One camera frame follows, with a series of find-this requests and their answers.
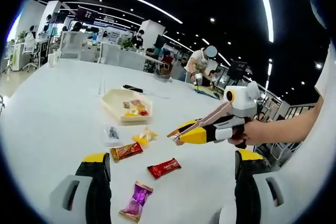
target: floor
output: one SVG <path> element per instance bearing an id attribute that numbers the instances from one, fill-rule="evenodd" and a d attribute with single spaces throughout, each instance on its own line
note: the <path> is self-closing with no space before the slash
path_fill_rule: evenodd
<path id="1" fill-rule="evenodd" d="M 34 73 L 33 69 L 30 69 L 29 73 L 25 71 L 15 71 L 6 74 L 3 72 L 0 76 L 0 95 L 4 98 L 4 104 L 8 104 L 11 96 L 17 90 L 17 88 L 27 78 Z"/>

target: purple candy wrapper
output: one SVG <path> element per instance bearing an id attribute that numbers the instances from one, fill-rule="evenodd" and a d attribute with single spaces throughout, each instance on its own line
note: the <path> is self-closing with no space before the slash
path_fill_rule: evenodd
<path id="1" fill-rule="evenodd" d="M 152 192 L 153 188 L 136 181 L 134 194 L 131 200 L 129 201 L 127 207 L 120 210 L 119 213 L 138 222 L 140 220 L 143 205 L 145 205 L 147 197 L 151 195 Z"/>

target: red candy wrapper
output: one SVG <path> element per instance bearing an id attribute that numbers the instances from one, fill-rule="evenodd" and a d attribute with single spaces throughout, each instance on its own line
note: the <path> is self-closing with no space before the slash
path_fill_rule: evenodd
<path id="1" fill-rule="evenodd" d="M 143 152 L 139 143 L 129 144 L 119 148 L 111 148 L 110 151 L 115 162 Z"/>
<path id="2" fill-rule="evenodd" d="M 162 175 L 170 173 L 171 171 L 179 168 L 181 168 L 181 166 L 174 158 L 160 165 L 152 165 L 147 167 L 155 179 L 160 178 Z"/>

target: plastic food container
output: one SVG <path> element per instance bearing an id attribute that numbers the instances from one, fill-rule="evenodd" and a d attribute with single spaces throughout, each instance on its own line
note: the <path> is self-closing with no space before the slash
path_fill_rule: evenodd
<path id="1" fill-rule="evenodd" d="M 148 115 L 124 116 L 129 109 L 124 108 L 124 102 L 140 100 L 146 107 Z M 102 98 L 103 106 L 121 122 L 148 121 L 153 114 L 153 102 L 145 95 L 132 90 L 111 89 Z"/>

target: black ceiling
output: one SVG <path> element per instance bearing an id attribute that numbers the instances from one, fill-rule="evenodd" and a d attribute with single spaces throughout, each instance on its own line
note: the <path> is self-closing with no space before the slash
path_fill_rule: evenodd
<path id="1" fill-rule="evenodd" d="M 267 80 L 268 59 L 271 58 L 273 70 L 270 76 L 270 91 L 279 97 L 284 95 L 284 99 L 290 104 L 317 100 L 314 84 L 321 70 L 315 68 L 315 63 L 324 62 L 329 40 L 326 32 L 315 20 L 309 0 L 269 0 L 274 25 L 274 43 L 268 41 L 267 20 L 262 0 L 145 0 L 180 19 L 183 24 L 135 0 L 60 1 L 91 2 L 127 12 L 133 8 L 133 13 L 138 16 L 153 21 L 160 20 L 169 37 L 179 39 L 188 47 L 192 46 L 193 50 L 204 47 L 201 39 L 205 38 L 216 46 L 227 60 L 238 60 L 238 57 L 241 57 L 241 60 L 247 61 L 253 71 L 252 79 L 263 86 Z M 77 4 L 68 5 L 71 8 L 77 7 Z M 99 7 L 89 5 L 86 7 L 122 16 L 122 13 L 116 10 L 99 10 Z M 210 22 L 211 17 L 215 18 L 214 23 Z M 142 22 L 141 19 L 128 14 L 125 14 L 124 18 L 139 24 Z M 217 61 L 226 64 L 221 57 L 217 57 Z"/>

